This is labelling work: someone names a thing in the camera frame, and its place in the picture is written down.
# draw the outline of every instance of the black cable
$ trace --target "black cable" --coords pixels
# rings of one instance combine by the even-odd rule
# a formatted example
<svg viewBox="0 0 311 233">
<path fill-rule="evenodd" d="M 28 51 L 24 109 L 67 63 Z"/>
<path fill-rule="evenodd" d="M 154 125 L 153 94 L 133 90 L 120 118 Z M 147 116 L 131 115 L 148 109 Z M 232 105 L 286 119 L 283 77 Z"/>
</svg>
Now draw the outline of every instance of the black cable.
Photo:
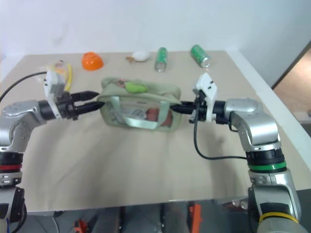
<svg viewBox="0 0 311 233">
<path fill-rule="evenodd" d="M 198 154 L 204 158 L 204 159 L 209 159 L 209 160 L 218 160 L 218 159 L 246 159 L 246 157 L 240 157 L 240 156 L 221 156 L 221 157 L 207 157 L 205 155 L 203 155 L 198 148 L 198 144 L 197 144 L 197 129 L 198 129 L 198 120 L 199 120 L 199 108 L 200 108 L 200 104 L 197 104 L 196 107 L 196 112 L 195 112 L 195 119 L 194 119 L 194 130 L 193 130 L 193 140 L 194 140 L 194 147 L 196 152 L 198 152 Z"/>
<path fill-rule="evenodd" d="M 25 79 L 28 79 L 28 78 L 31 78 L 33 76 L 37 76 L 37 75 L 40 75 L 40 74 L 46 74 L 47 72 L 46 71 L 43 71 L 43 72 L 38 72 L 38 73 L 34 73 L 34 74 L 30 74 L 30 75 L 27 75 L 25 76 L 24 78 L 21 78 L 19 80 L 17 80 L 15 83 L 13 83 L 11 86 L 9 86 L 5 92 L 0 96 L 0 102 L 3 100 L 3 98 L 5 97 L 6 94 L 8 94 L 8 92 L 13 88 L 15 87 L 17 84 L 19 84 L 20 82 L 24 81 Z"/>
<path fill-rule="evenodd" d="M 23 219 L 22 221 L 19 222 L 18 226 L 16 227 L 16 229 L 14 231 L 12 231 L 11 233 L 16 233 L 20 230 L 20 228 L 24 225 L 25 221 L 27 218 L 27 208 L 26 205 L 24 204 L 24 214 L 23 214 Z"/>
<path fill-rule="evenodd" d="M 249 229 L 251 230 L 251 232 L 255 233 L 254 229 L 253 229 L 253 226 L 252 226 L 252 219 L 251 219 L 251 215 L 250 214 L 248 214 L 248 226 L 249 226 Z"/>
</svg>

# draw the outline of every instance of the transparent pouch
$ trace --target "transparent pouch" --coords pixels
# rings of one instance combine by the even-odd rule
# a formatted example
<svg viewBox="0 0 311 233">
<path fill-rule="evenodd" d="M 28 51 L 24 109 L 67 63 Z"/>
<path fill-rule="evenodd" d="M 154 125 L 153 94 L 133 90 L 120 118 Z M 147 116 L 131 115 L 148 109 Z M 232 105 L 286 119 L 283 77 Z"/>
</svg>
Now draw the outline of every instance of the transparent pouch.
<svg viewBox="0 0 311 233">
<path fill-rule="evenodd" d="M 126 83 L 143 83 L 144 92 L 129 93 L 124 87 Z M 178 87 L 116 78 L 103 79 L 102 86 L 98 101 L 106 103 L 101 114 L 108 125 L 164 132 L 177 129 L 181 114 L 171 111 L 170 105 L 180 104 Z"/>
</svg>

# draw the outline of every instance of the orange bowl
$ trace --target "orange bowl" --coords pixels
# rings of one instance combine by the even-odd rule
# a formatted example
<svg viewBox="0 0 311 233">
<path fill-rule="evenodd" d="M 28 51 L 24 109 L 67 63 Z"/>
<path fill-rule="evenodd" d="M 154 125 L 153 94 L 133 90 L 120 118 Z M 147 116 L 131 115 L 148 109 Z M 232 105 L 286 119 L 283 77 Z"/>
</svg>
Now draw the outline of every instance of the orange bowl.
<svg viewBox="0 0 311 233">
<path fill-rule="evenodd" d="M 86 70 L 97 70 L 104 66 L 104 63 L 101 57 L 94 52 L 87 52 L 83 54 L 81 63 L 82 63 L 83 69 L 86 69 Z"/>
</svg>

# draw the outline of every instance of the yellow ring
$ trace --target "yellow ring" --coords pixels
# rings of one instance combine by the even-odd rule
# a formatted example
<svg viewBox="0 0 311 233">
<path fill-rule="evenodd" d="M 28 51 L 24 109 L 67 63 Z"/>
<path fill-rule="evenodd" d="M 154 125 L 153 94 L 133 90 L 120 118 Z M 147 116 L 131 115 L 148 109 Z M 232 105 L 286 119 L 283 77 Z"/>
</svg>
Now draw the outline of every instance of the yellow ring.
<svg viewBox="0 0 311 233">
<path fill-rule="evenodd" d="M 265 213 L 265 214 L 263 214 L 263 215 L 259 218 L 259 223 L 260 223 L 261 221 L 263 221 L 264 218 L 266 218 L 266 217 L 272 217 L 272 216 L 288 218 L 288 219 L 290 219 L 290 220 L 293 220 L 293 221 L 296 222 L 296 223 L 299 223 L 298 220 L 297 220 L 295 217 L 293 217 L 293 216 L 291 216 L 291 215 L 288 215 L 288 214 L 285 214 L 285 213 L 281 213 L 281 212 L 268 212 L 268 213 Z"/>
</svg>

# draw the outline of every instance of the white egg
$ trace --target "white egg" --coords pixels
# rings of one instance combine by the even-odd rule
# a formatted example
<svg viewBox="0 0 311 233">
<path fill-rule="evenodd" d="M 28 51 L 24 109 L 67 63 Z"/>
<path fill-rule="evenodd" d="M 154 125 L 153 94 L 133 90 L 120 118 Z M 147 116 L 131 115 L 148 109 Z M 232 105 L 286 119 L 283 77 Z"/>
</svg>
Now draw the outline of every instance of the white egg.
<svg viewBox="0 0 311 233">
<path fill-rule="evenodd" d="M 132 54 L 136 62 L 145 62 L 149 59 L 150 53 L 145 51 L 137 51 Z"/>
</svg>

